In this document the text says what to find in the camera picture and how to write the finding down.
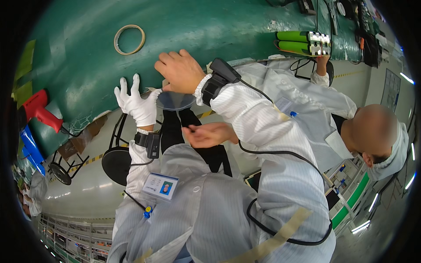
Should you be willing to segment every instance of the cuff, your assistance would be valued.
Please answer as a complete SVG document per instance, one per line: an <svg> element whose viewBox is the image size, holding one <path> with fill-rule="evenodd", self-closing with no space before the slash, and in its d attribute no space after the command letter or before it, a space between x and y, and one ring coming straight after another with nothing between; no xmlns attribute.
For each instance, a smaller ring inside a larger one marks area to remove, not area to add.
<svg viewBox="0 0 421 263"><path fill-rule="evenodd" d="M329 86L329 73L326 73L324 76L320 76L317 74L317 72L313 72L310 76L311 80L314 84L320 85L320 86L326 86L326 88Z"/></svg>
<svg viewBox="0 0 421 263"><path fill-rule="evenodd" d="M199 106L203 106L203 100L202 100L202 88L205 85L206 81L208 81L208 79L210 79L212 77L212 74L207 74L199 83L199 85L197 85L197 88L195 90L195 93L193 93L193 95L196 97L196 103Z"/></svg>
<svg viewBox="0 0 421 263"><path fill-rule="evenodd" d="M146 134L146 135L149 134L149 131L148 130L143 130L143 129L139 129L139 128L137 128L137 132L138 133L142 133L142 134Z"/></svg>

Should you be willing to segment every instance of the fluorescent light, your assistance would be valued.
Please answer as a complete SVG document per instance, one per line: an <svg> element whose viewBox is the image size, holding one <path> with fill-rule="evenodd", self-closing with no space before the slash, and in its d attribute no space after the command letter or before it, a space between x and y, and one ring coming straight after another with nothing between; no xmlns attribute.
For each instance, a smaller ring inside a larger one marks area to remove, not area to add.
<svg viewBox="0 0 421 263"><path fill-rule="evenodd" d="M411 143L411 148L412 148L412 160L415 161L414 143Z"/></svg>
<svg viewBox="0 0 421 263"><path fill-rule="evenodd" d="M353 234L360 232L363 229L366 229L368 226L370 225L370 223L368 223L367 225L363 226L362 228L359 228L357 230L355 230L354 232L352 232Z"/></svg>
<svg viewBox="0 0 421 263"><path fill-rule="evenodd" d="M409 181L409 183L405 186L405 190L407 190L409 188L409 186L412 184L412 181L414 180L416 174L417 173L414 173L414 176L411 178L411 180Z"/></svg>
<svg viewBox="0 0 421 263"><path fill-rule="evenodd" d="M377 197L378 197L378 193L376 193L376 197L374 198L373 203L371 204L370 209L368 210L369 212L371 212L371 210L373 209L373 206L374 206L374 203L377 200Z"/></svg>
<svg viewBox="0 0 421 263"><path fill-rule="evenodd" d="M403 74L402 72L400 73L402 77L404 77L407 81L411 82L412 84L414 84L414 81L410 78L408 78L407 76L405 76L405 74Z"/></svg>
<svg viewBox="0 0 421 263"><path fill-rule="evenodd" d="M370 223L370 220L369 220L369 221L367 221L367 222L365 222L364 224L362 224L362 225L360 225L360 226L358 226L358 227L356 227L356 228L352 229L352 230L351 230L351 232L355 232L355 231L357 231L358 229L360 229L360 228L362 228L362 227L364 227L364 226L368 225L369 223Z"/></svg>

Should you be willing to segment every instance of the green battery cell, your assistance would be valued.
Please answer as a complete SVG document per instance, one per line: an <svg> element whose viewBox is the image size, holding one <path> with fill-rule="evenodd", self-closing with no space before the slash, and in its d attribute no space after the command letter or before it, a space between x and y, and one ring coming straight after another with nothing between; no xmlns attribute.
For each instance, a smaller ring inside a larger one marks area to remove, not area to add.
<svg viewBox="0 0 421 263"><path fill-rule="evenodd" d="M304 56L311 56L308 43L296 41L279 41L278 47L282 51L292 52Z"/></svg>
<svg viewBox="0 0 421 263"><path fill-rule="evenodd" d="M275 33L276 39L281 41L308 42L308 31L279 31Z"/></svg>

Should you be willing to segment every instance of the collar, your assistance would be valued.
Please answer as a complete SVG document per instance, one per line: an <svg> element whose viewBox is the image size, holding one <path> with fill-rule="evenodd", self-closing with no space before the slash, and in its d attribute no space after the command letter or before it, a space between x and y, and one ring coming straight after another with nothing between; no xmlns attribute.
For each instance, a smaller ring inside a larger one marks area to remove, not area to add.
<svg viewBox="0 0 421 263"><path fill-rule="evenodd" d="M336 123L333 120L332 114L330 115L330 126L335 130L325 139L325 142L337 153L342 159L353 159L354 155L348 151L341 135L337 131Z"/></svg>

